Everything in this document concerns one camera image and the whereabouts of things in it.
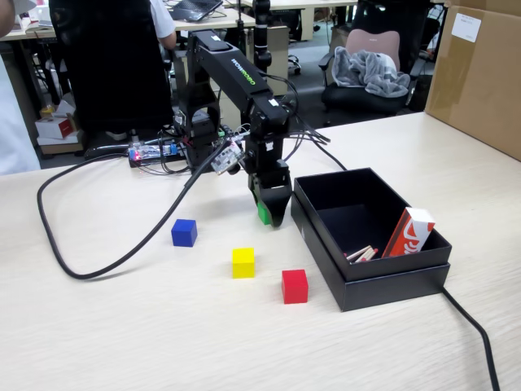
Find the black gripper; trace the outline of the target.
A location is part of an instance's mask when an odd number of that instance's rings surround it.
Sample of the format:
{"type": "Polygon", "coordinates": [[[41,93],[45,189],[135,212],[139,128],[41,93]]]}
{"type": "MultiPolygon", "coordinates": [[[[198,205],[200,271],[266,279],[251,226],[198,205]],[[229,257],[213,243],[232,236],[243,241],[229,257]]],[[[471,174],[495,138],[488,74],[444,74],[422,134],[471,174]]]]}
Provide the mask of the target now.
{"type": "Polygon", "coordinates": [[[248,173],[248,188],[260,219],[273,228],[279,228],[291,198],[289,168],[282,159],[283,140],[265,141],[247,136],[244,168],[248,173]]]}

